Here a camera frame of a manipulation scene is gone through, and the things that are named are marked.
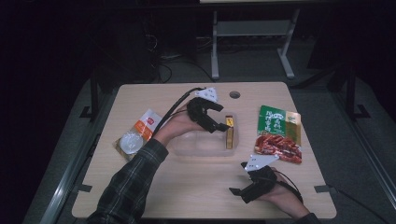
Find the small box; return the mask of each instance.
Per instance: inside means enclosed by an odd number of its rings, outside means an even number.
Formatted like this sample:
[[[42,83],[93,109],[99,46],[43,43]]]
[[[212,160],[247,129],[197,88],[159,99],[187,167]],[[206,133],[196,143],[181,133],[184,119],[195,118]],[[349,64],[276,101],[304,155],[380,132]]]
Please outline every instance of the small box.
[[[232,149],[233,148],[233,116],[227,115],[225,117],[225,123],[230,126],[230,128],[226,131],[226,144],[225,148]]]

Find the metal frame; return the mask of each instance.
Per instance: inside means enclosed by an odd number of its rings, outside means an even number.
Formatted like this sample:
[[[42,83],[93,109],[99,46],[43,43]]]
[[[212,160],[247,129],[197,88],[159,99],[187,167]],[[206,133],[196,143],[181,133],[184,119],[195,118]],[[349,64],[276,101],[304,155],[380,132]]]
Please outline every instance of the metal frame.
[[[332,98],[334,99],[336,105],[338,106],[339,110],[341,111],[346,123],[351,128],[352,132],[355,134],[355,137],[358,139],[361,147],[366,154],[366,157],[373,169],[373,172],[378,179],[379,184],[381,185],[384,192],[387,194],[389,201],[396,209],[396,185],[393,180],[390,178],[387,170],[382,165],[379,158],[376,156],[373,147],[370,145],[367,138],[364,136],[361,127],[356,122],[355,119],[350,117],[350,114],[345,110],[345,101],[343,100],[343,96],[341,93],[334,92],[332,93]]]
[[[294,10],[291,20],[284,21],[218,21],[218,12],[213,13],[213,45],[212,45],[212,78],[219,79],[218,60],[218,36],[237,35],[284,35],[285,43],[281,49],[277,49],[279,59],[282,62],[286,77],[294,78],[289,60],[286,56],[300,9]]]
[[[97,87],[91,86],[91,88],[92,91],[96,91],[97,94]],[[108,105],[110,103],[110,98],[110,95],[104,94],[101,102],[102,106]],[[86,135],[81,139],[76,154],[67,165],[67,168],[64,171],[64,175],[52,196],[49,206],[47,207],[46,212],[41,218],[40,224],[56,223],[64,207],[64,204],[67,201],[67,198],[74,187],[75,181],[78,177],[78,173],[81,167],[84,165],[84,162],[86,161],[90,152],[92,151],[92,146],[95,145],[95,142],[97,141],[97,132],[101,132],[103,129],[104,123],[107,119],[106,111],[104,109],[96,109],[97,111],[93,117],[95,119],[95,122],[92,122],[92,117],[90,117],[91,121],[89,122],[85,130]]]

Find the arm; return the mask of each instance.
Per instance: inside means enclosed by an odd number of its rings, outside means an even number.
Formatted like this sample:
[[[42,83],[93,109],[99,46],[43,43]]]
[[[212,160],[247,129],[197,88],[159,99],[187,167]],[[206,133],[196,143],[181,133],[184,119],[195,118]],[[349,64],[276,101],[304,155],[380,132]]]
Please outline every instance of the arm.
[[[137,223],[143,215],[152,179],[168,151],[170,140],[203,129],[187,112],[175,114],[111,179],[88,223]]]
[[[275,172],[277,180],[286,182],[285,178]],[[303,203],[288,189],[276,184],[274,188],[267,194],[263,194],[258,200],[267,201],[276,205],[280,210],[296,220],[296,224],[300,223],[320,223],[315,214],[310,213]]]

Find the food package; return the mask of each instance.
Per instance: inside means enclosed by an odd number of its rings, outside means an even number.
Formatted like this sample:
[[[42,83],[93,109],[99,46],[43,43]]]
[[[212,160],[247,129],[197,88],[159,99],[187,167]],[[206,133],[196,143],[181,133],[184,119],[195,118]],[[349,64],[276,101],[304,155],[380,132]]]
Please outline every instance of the food package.
[[[114,148],[127,161],[130,161],[134,154],[151,138],[161,120],[159,115],[148,109],[134,127],[113,144]]]
[[[256,153],[302,163],[300,114],[262,105],[257,135]]]

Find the hand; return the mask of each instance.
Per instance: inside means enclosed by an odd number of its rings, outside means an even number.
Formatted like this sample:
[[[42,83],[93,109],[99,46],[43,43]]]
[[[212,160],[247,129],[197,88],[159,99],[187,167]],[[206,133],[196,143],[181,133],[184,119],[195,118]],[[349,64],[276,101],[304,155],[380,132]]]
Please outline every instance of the hand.
[[[288,183],[282,175],[278,172],[275,172],[277,181],[282,181]],[[294,219],[299,219],[308,215],[310,212],[309,210],[298,200],[298,198],[288,189],[275,184],[274,188],[260,196],[257,200],[263,200],[276,205],[280,210],[287,213]]]
[[[191,131],[204,131],[199,124],[192,121],[187,113],[187,105],[183,105],[177,110],[161,129],[153,136],[157,141],[167,146],[169,141],[175,137]]]

